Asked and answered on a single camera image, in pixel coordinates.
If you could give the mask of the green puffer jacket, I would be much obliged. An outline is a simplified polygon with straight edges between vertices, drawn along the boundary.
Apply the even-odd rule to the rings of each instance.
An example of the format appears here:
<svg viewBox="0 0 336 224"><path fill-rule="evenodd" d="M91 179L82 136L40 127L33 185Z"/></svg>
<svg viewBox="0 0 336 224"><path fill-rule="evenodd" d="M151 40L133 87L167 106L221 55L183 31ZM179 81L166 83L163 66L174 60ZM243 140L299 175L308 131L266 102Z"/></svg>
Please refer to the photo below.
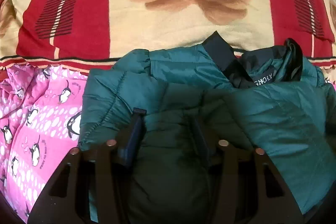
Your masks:
<svg viewBox="0 0 336 224"><path fill-rule="evenodd" d="M236 148L263 149L292 192L303 223L335 207L335 89L286 40L235 57L218 33L193 47L134 50L90 71L79 147L94 149L146 110L129 192L129 223L210 223L206 171L191 137L199 118Z"/></svg>

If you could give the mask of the red rose patterned blanket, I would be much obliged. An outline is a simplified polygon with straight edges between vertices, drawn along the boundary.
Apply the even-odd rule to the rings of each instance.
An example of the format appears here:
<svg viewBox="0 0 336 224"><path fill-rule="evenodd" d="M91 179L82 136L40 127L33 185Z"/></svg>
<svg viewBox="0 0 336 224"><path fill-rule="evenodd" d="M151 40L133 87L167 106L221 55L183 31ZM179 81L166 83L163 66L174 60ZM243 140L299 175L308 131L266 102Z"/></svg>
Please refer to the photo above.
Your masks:
<svg viewBox="0 0 336 224"><path fill-rule="evenodd" d="M335 67L335 0L1 0L1 67L87 73L135 49L187 47L218 32L236 55L292 38Z"/></svg>

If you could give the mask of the pink penguin bedsheet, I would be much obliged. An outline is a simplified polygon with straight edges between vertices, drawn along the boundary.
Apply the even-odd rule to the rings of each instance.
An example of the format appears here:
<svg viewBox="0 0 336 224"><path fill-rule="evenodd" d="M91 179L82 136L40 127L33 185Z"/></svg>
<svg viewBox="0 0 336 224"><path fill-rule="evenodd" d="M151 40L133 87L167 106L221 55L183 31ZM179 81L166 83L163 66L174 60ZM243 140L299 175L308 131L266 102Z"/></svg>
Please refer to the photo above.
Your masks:
<svg viewBox="0 0 336 224"><path fill-rule="evenodd" d="M1 81L1 193L24 222L77 145L87 77L61 66L14 65Z"/></svg>

